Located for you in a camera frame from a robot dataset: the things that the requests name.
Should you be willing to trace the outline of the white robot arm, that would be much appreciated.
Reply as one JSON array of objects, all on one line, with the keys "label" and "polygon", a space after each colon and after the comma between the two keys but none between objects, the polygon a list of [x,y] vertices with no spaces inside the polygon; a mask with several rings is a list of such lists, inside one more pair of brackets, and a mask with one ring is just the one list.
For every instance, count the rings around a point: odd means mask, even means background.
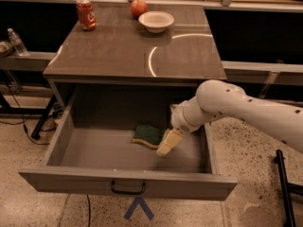
[{"label": "white robot arm", "polygon": [[303,152],[303,109],[248,96],[241,87],[207,80],[193,98],[171,107],[172,128],[165,132],[157,150],[167,155],[187,133],[223,117],[237,118]]}]

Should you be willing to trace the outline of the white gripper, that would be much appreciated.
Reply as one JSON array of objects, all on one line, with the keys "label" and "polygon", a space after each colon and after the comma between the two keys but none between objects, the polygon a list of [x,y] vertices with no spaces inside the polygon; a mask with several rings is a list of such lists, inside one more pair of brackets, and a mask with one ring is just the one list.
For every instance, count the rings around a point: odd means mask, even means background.
[{"label": "white gripper", "polygon": [[169,105],[170,123],[173,130],[166,130],[156,154],[166,156],[182,141],[182,133],[192,133],[201,126],[201,111],[197,106],[187,102]]}]

